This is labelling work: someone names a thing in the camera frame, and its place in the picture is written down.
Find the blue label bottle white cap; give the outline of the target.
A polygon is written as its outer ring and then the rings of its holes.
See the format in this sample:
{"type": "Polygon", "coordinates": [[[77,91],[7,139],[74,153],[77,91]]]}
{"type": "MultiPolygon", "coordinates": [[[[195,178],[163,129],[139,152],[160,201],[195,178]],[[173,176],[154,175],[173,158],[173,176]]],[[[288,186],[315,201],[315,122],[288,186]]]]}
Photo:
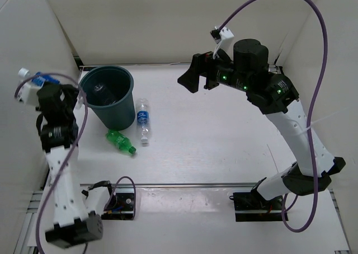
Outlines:
{"type": "MultiPolygon", "coordinates": [[[[28,69],[21,68],[18,71],[18,76],[21,79],[25,79],[25,78],[31,77],[31,73],[30,73],[30,71],[28,69]]],[[[30,82],[32,84],[36,85],[36,86],[39,86],[39,87],[42,87],[45,82],[51,82],[51,83],[54,83],[54,84],[59,84],[60,83],[59,80],[53,78],[51,75],[39,76],[39,77],[33,78],[30,82]]]]}

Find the clear bottle blue label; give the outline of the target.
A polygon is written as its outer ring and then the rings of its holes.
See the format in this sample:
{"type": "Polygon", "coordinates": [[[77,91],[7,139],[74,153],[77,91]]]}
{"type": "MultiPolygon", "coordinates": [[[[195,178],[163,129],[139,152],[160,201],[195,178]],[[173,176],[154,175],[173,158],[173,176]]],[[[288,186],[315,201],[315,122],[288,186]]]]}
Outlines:
{"type": "Polygon", "coordinates": [[[143,146],[149,145],[150,138],[149,102],[140,98],[136,102],[136,122],[140,142],[143,146]]]}

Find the green plastic bottle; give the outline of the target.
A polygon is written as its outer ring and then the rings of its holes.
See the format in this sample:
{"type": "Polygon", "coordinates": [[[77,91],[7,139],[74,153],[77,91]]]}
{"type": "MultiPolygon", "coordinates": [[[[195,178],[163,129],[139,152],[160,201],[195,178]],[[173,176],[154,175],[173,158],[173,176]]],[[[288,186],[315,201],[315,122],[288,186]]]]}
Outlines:
{"type": "Polygon", "coordinates": [[[136,153],[136,148],[132,145],[129,138],[122,135],[117,130],[109,129],[106,134],[106,139],[114,145],[118,150],[134,155],[136,153]]]}

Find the clear bottle blue cap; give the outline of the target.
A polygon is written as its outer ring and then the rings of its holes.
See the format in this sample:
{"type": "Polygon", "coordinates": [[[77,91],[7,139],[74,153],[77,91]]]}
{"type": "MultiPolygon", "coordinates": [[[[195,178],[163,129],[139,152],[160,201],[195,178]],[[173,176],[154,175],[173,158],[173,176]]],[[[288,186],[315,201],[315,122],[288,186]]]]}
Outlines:
{"type": "Polygon", "coordinates": [[[107,106],[117,102],[117,98],[103,83],[98,83],[92,89],[98,106],[107,106]]]}

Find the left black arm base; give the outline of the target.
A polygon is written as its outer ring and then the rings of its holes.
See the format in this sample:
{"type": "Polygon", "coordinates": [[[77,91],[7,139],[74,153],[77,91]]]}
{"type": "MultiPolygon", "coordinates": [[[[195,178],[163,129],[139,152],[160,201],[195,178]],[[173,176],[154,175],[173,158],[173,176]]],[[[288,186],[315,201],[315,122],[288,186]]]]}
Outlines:
{"type": "Polygon", "coordinates": [[[136,211],[136,195],[134,188],[120,185],[116,188],[109,208],[101,215],[102,220],[134,220],[136,211]]]}

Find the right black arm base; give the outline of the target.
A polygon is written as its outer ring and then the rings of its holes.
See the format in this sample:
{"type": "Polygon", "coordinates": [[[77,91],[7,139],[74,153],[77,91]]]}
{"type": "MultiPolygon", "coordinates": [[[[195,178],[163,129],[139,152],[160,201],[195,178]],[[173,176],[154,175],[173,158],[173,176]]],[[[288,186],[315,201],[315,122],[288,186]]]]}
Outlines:
{"type": "Polygon", "coordinates": [[[263,204],[256,200],[250,192],[234,192],[229,199],[234,203],[236,222],[282,221],[282,196],[263,204]]]}

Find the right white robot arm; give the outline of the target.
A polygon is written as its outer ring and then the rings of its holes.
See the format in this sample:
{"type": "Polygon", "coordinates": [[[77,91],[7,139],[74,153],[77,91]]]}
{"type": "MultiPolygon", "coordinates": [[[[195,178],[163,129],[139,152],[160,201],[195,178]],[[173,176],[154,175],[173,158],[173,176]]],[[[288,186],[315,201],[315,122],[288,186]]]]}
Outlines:
{"type": "Polygon", "coordinates": [[[299,94],[287,76],[269,71],[269,50],[255,39],[237,41],[233,57],[222,49],[195,54],[189,69],[177,82],[195,93],[199,78],[206,78],[205,89],[224,84],[245,92],[247,100],[258,107],[278,129],[296,161],[284,172],[264,178],[251,190],[251,202],[264,209],[271,200],[292,192],[298,196],[314,193],[312,159],[307,134],[307,118],[299,94]]]}

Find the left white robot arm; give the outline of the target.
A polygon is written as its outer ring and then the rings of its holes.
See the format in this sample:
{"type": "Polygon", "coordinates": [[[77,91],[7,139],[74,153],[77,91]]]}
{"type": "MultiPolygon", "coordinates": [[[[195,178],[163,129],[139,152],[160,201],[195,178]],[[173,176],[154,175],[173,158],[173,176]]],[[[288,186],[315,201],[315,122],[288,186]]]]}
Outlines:
{"type": "Polygon", "coordinates": [[[78,125],[74,115],[79,90],[70,84],[46,82],[37,91],[39,137],[50,168],[54,198],[53,227],[47,243],[62,249],[103,237],[101,215],[112,209],[117,195],[109,181],[81,189],[78,172],[78,125]]]}

